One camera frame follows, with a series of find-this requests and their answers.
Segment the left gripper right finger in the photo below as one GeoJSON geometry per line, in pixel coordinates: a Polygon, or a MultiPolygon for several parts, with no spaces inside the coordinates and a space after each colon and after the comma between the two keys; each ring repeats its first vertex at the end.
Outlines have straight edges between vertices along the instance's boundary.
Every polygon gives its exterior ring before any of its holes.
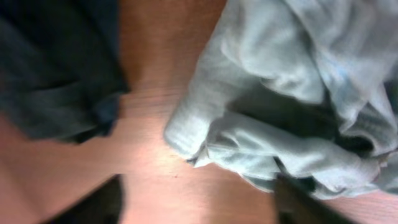
{"type": "Polygon", "coordinates": [[[357,224],[311,197],[285,174],[274,180],[274,202],[279,224],[357,224]]]}

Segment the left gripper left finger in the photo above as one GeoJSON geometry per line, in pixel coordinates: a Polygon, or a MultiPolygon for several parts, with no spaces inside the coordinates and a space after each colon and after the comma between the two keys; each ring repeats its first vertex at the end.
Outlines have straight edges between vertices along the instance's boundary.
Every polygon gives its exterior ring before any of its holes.
{"type": "Polygon", "coordinates": [[[118,224],[123,208],[123,178],[117,174],[44,224],[118,224]]]}

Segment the light blue t-shirt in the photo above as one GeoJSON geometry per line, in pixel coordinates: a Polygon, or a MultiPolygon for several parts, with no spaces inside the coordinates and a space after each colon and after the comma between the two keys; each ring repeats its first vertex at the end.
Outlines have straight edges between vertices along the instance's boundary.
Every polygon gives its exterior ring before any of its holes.
{"type": "Polygon", "coordinates": [[[164,138],[265,192],[397,193],[397,2],[228,1],[164,138]]]}

